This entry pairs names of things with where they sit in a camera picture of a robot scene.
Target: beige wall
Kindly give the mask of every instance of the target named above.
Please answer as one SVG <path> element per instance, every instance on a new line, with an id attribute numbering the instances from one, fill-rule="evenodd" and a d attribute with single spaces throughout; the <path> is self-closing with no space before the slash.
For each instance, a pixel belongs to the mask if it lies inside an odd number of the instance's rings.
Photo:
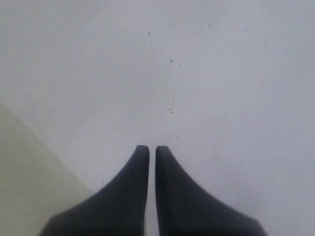
<path id="1" fill-rule="evenodd" d="M 91 191 L 0 104 L 0 235 L 33 236 Z"/>

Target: concrete floor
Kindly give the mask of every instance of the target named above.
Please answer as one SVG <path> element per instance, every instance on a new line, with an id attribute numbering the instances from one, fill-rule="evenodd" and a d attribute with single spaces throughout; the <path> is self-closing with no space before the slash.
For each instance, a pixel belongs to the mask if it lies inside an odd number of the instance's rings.
<path id="1" fill-rule="evenodd" d="M 313 235 L 313 0 L 5 0 L 0 102 L 93 191 L 137 144 L 269 235 Z"/>

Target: wall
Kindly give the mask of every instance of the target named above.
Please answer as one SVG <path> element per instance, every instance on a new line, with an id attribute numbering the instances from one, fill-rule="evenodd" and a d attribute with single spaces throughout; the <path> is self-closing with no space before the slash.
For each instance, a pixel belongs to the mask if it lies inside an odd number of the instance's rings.
<path id="1" fill-rule="evenodd" d="M 311 235 L 314 1 L 0 4 L 0 100 L 89 187 L 169 145 L 270 235 Z"/>

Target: floor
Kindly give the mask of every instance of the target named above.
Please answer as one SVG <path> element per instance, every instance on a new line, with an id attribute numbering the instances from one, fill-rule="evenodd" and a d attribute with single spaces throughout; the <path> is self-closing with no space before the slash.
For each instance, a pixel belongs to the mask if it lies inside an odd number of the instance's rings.
<path id="1" fill-rule="evenodd" d="M 269 235 L 313 235 L 313 0 L 0 3 L 0 102 L 93 191 L 137 144 Z"/>

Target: white floor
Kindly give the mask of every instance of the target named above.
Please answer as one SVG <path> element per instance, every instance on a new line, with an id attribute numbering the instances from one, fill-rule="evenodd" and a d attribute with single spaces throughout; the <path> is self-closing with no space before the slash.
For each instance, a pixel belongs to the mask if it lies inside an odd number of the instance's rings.
<path id="1" fill-rule="evenodd" d="M 269 235 L 315 221 L 313 0 L 4 0 L 0 102 L 91 189 L 137 144 Z"/>

